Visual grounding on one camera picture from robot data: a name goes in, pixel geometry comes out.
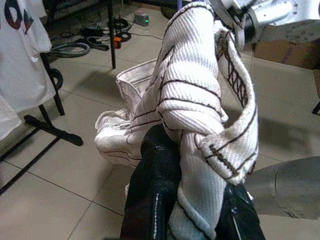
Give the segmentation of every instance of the clothes rack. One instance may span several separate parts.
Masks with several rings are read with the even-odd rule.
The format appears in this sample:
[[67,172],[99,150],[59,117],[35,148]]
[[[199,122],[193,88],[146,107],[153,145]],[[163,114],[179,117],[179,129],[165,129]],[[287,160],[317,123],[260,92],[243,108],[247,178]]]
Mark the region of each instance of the clothes rack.
[[[44,64],[45,70],[47,71],[56,92],[53,99],[55,101],[57,110],[59,114],[63,116],[65,115],[65,111],[62,105],[61,98],[58,93],[58,90],[61,88],[63,83],[63,77],[57,69],[50,67],[48,58],[44,53],[41,53],[40,56]],[[25,115],[24,116],[25,123],[35,127],[35,129],[32,132],[30,132],[28,135],[23,137],[19,142],[17,142],[13,147],[7,150],[4,154],[2,154],[0,156],[0,162],[4,161],[9,155],[15,152],[25,141],[30,139],[33,135],[35,135],[40,130],[43,130],[51,135],[54,135],[56,136],[56,138],[51,143],[49,143],[40,153],[38,153],[25,167],[23,167],[7,184],[5,184],[0,189],[0,195],[2,195],[5,191],[7,191],[21,176],[23,176],[23,174],[25,174],[36,162],[38,162],[38,160],[41,159],[41,157],[46,152],[48,152],[59,140],[61,139],[65,140],[76,146],[83,145],[83,140],[81,139],[80,136],[58,129],[52,124],[51,119],[43,104],[39,106],[39,109],[44,118],[44,121],[40,121],[31,115]]]

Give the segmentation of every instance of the crumpled cloth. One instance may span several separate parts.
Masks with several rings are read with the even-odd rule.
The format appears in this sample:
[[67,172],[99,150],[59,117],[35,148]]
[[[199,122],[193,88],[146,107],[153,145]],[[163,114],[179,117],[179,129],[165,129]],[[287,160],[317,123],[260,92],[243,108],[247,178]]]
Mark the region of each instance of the crumpled cloth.
[[[224,128],[219,71],[243,106],[229,128]],[[233,34],[214,21],[210,5],[190,3],[169,21],[157,61],[117,78],[127,109],[97,120],[101,155],[137,166],[144,135],[162,123],[180,146],[182,172],[168,239],[215,239],[226,184],[244,180],[259,144],[255,93]]]

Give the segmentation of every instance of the silver cylinder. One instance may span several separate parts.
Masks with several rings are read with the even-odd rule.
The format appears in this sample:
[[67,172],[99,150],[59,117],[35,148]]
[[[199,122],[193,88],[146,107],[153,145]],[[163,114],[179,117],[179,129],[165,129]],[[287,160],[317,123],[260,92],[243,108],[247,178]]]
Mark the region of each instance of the silver cylinder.
[[245,187],[258,214],[320,217],[320,157],[282,162],[255,171]]

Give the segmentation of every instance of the black metal leg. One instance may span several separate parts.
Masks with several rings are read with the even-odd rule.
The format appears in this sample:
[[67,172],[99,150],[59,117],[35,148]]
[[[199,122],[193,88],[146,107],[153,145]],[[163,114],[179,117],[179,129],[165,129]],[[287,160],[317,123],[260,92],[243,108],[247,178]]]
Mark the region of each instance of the black metal leg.
[[15,175],[6,185],[0,189],[0,195],[7,191],[21,176],[26,173],[52,146],[60,140],[56,137],[48,146],[45,147],[31,162],[29,162],[24,168],[22,168],[17,175]]
[[43,131],[46,131],[47,133],[52,134],[56,137],[59,137],[59,138],[65,140],[69,143],[72,143],[74,145],[82,146],[84,144],[81,137],[79,137],[78,135],[68,133],[66,131],[63,131],[63,130],[60,130],[60,129],[54,127],[53,125],[49,125],[46,122],[39,121],[34,116],[26,115],[26,116],[24,116],[24,121],[31,126],[34,126],[34,127],[39,128]]
[[[45,53],[40,53],[40,56],[41,56],[44,68],[45,68],[46,72],[48,73],[50,80],[51,80],[51,83],[52,83],[54,90],[55,90],[55,96],[53,97],[53,99],[55,101],[56,108],[58,109],[59,114],[61,116],[63,116],[63,115],[65,115],[65,110],[62,105],[62,101],[59,96],[58,90],[59,90],[59,88],[61,88],[63,81],[64,81],[64,78],[63,78],[62,74],[57,69],[50,68],[49,61],[48,61],[47,55]],[[55,83],[54,77],[56,77],[58,80],[57,84]]]
[[312,110],[312,113],[317,115],[319,111],[320,111],[320,102],[314,107],[314,109]]
[[40,109],[40,111],[41,111],[41,113],[42,113],[42,116],[43,116],[45,122],[48,124],[49,127],[53,128],[54,126],[53,126],[53,124],[52,124],[52,122],[51,122],[51,120],[50,120],[50,117],[49,117],[49,115],[48,115],[45,107],[41,104],[41,105],[39,106],[39,109]]
[[112,0],[108,1],[108,27],[110,36],[110,47],[111,47],[111,58],[112,68],[116,68],[116,53],[115,53],[115,42],[114,42],[114,13]]
[[16,143],[13,147],[11,147],[8,151],[6,151],[2,156],[0,156],[0,162],[5,160],[6,157],[12,154],[18,147],[20,147],[25,141],[27,141],[29,138],[35,135],[39,130],[40,128],[34,129],[32,132],[30,132],[28,135],[22,138],[18,143]]

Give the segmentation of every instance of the white t-shirt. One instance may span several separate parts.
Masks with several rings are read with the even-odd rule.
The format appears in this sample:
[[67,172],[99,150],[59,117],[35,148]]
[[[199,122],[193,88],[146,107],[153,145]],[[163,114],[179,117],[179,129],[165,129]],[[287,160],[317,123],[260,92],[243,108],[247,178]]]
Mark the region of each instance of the white t-shirt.
[[[0,96],[20,112],[55,94],[40,53],[51,49],[49,36],[29,0],[0,0]],[[1,122],[1,133],[12,130]]]

